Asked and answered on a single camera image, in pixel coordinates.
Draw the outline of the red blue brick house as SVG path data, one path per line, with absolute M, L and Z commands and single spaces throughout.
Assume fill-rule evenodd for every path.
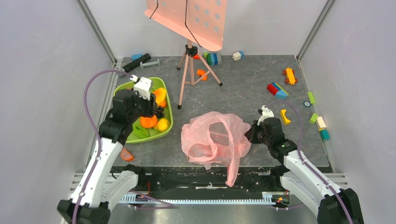
M 289 93 L 275 82 L 268 84 L 267 90 L 278 99 L 286 99 L 289 96 Z

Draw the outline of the fake mango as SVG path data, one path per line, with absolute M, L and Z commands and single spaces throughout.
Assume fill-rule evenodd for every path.
M 166 99 L 164 99 L 164 100 L 162 100 L 160 103 L 158 103 L 157 104 L 157 106 L 158 107 L 161 107 L 161 108 L 166 108 L 167 107 L 167 100 Z

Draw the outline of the green small brick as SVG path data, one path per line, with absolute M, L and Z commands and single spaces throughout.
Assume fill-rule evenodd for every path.
M 313 113 L 311 118 L 310 118 L 310 120 L 309 120 L 309 123 L 310 124 L 314 124 L 317 121 L 317 119 L 318 119 L 318 114 L 317 113 Z

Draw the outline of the yellow toy car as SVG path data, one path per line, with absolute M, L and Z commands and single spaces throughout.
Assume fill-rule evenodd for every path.
M 295 85 L 298 83 L 298 79 L 295 77 L 295 71 L 292 68 L 287 67 L 282 71 L 282 74 L 285 76 L 286 84 Z

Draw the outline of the pink plastic bag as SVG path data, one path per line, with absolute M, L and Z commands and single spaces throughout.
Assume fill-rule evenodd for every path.
M 207 170 L 214 163 L 225 165 L 225 184 L 232 187 L 238 176 L 240 160 L 252 145 L 245 136 L 249 129 L 250 124 L 235 114 L 208 112 L 182 126 L 181 149 L 189 162 L 201 164 Z

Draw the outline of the fake black grapes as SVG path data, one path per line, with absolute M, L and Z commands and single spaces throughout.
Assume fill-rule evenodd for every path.
M 157 117 L 157 119 L 162 119 L 165 114 L 164 114 L 164 108 L 159 106 L 155 109 L 155 115 Z

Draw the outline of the green plastic basin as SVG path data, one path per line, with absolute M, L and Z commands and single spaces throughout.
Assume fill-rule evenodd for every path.
M 165 82 L 161 78 L 149 77 L 149 79 L 152 81 L 152 87 L 150 89 L 151 93 L 153 93 L 153 91 L 155 91 L 161 87 L 163 87 L 165 90 L 167 90 Z M 119 90 L 131 89 L 131 88 L 133 88 L 133 86 L 134 86 L 134 83 L 132 81 L 121 84 L 118 87 L 116 87 L 113 95 L 115 95 L 116 92 Z M 165 136 L 171 130 L 171 128 L 173 127 L 174 121 L 173 121 L 173 113 L 172 113 L 172 108 L 170 105 L 170 99 L 169 99 L 168 93 L 166 94 L 165 100 L 167 102 L 167 106 L 165 107 L 163 113 L 164 113 L 164 118 L 166 118 L 170 122 L 170 126 L 163 132 L 155 130 L 154 128 L 145 128 L 145 131 L 144 131 L 143 127 L 140 125 L 140 119 L 137 119 L 133 123 L 133 132 L 128 136 L 126 143 L 135 144 L 135 143 L 143 143 L 143 142 L 156 140 L 158 138 Z

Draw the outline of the grey syringe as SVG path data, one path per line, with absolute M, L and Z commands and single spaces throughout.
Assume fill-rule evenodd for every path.
M 140 67 L 142 69 L 144 69 L 145 67 L 154 66 L 154 65 L 160 65 L 159 58 L 156 61 L 153 61 L 153 62 L 146 62 L 146 63 L 140 62 Z

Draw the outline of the small blue wheel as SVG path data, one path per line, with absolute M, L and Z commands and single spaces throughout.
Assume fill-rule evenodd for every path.
M 305 107 L 310 107 L 311 106 L 311 103 L 309 101 L 304 101 L 303 104 L 304 104 Z

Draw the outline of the fake green pepper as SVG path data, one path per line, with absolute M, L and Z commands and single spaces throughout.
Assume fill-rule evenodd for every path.
M 154 128 L 143 128 L 140 123 L 133 124 L 133 131 L 132 134 L 137 137 L 138 139 L 144 139 L 149 137 L 154 137 L 155 135 L 159 134 L 157 130 Z

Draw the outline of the white teal brick stack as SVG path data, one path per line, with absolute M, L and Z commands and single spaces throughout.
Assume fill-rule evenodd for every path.
M 330 139 L 330 134 L 327 130 L 327 126 L 325 124 L 324 119 L 322 118 L 322 116 L 318 116 L 317 120 L 316 120 L 317 126 L 318 126 L 318 130 L 319 130 L 319 134 L 320 137 L 323 141 L 329 140 Z

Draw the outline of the orange slice toy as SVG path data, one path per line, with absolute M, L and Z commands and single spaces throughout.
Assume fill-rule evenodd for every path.
M 120 156 L 124 161 L 133 161 L 134 160 L 134 156 L 126 148 L 123 148 L 121 150 Z

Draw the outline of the blue toy brick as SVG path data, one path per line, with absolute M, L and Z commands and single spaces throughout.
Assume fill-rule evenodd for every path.
M 132 59 L 132 61 L 134 61 L 134 60 L 140 58 L 141 56 L 142 56 L 142 54 L 133 54 L 133 55 L 131 56 L 131 59 Z

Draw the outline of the fake yellow orange fruit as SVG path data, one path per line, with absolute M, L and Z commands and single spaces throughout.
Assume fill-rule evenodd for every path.
M 166 99 L 167 91 L 163 87 L 154 90 L 153 93 L 156 97 L 157 104 L 160 103 L 162 100 Z

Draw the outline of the black microphone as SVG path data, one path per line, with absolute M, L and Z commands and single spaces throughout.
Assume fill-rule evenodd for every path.
M 125 65 L 117 65 L 115 68 L 116 70 L 121 70 L 123 72 L 130 72 L 133 69 L 137 68 L 140 66 L 140 62 L 147 62 L 149 59 L 151 59 L 151 55 L 149 53 L 146 53 L 144 55 L 142 55 L 140 58 L 131 61 Z

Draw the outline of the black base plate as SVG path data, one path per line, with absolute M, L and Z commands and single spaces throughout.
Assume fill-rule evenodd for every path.
M 240 167 L 233 186 L 226 185 L 227 168 L 144 167 L 134 190 L 156 199 L 260 199 L 262 194 L 285 195 L 271 167 Z

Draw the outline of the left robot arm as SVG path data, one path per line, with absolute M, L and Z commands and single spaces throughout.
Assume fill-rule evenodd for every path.
M 60 200 L 57 210 L 69 224 L 107 224 L 111 211 L 132 188 L 143 189 L 147 178 L 142 168 L 128 165 L 109 187 L 105 182 L 123 149 L 132 124 L 141 116 L 153 117 L 156 97 L 150 90 L 120 90 L 105 120 L 95 128 L 98 140 L 81 181 L 69 199 Z

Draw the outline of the white blue brick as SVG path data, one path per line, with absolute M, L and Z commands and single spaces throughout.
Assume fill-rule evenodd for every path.
M 242 59 L 243 57 L 244 57 L 244 52 L 243 52 L 243 51 L 235 52 L 235 53 L 233 53 L 233 55 L 232 55 L 232 58 L 233 58 L 233 60 L 235 60 L 235 61 L 238 61 L 238 60 Z

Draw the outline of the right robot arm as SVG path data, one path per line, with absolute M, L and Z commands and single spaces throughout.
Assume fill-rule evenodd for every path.
M 245 136 L 253 144 L 266 145 L 271 156 L 281 163 L 271 170 L 271 187 L 293 193 L 319 224 L 364 223 L 357 193 L 320 172 L 296 143 L 285 138 L 280 119 L 255 120 Z

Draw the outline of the pink music stand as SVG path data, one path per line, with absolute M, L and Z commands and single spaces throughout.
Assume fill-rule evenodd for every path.
M 184 55 L 177 70 L 183 68 L 178 109 L 182 107 L 184 87 L 195 85 L 211 74 L 219 86 L 223 83 L 211 69 L 198 48 L 217 52 L 223 47 L 224 26 L 226 21 L 227 0 L 148 0 L 144 14 L 155 22 L 186 38 Z M 207 72 L 195 79 L 194 56 L 207 68 Z

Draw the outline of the fake lemon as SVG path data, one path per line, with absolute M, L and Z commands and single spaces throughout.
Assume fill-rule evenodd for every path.
M 167 131 L 170 127 L 170 121 L 166 118 L 161 118 L 158 120 L 157 124 L 153 127 L 160 133 Z

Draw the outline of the green blue brick stack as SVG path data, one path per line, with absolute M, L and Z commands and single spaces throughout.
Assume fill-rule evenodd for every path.
M 203 53 L 204 59 L 207 60 L 208 65 L 219 65 L 222 63 L 221 55 L 219 53 Z

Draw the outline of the green flat brick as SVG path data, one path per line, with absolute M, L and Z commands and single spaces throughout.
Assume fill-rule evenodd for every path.
M 314 105 L 314 104 L 316 103 L 314 94 L 313 94 L 311 91 L 307 92 L 307 94 L 308 94 L 308 98 L 309 98 L 310 104 L 311 104 L 311 105 Z

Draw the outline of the yellow curved brick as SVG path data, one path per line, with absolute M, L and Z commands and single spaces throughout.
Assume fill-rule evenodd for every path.
M 287 117 L 286 113 L 287 113 L 286 109 L 281 109 L 280 110 L 280 116 L 281 116 L 281 119 L 282 119 L 283 123 L 285 125 L 289 125 L 291 123 L 291 120 Z

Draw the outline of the orange curved brick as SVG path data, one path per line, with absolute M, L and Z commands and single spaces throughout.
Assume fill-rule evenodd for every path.
M 207 79 L 208 79 L 208 72 L 206 72 L 205 70 L 197 69 L 196 74 L 197 74 L 197 76 L 199 77 L 199 80 L 201 80 L 201 81 L 207 81 Z

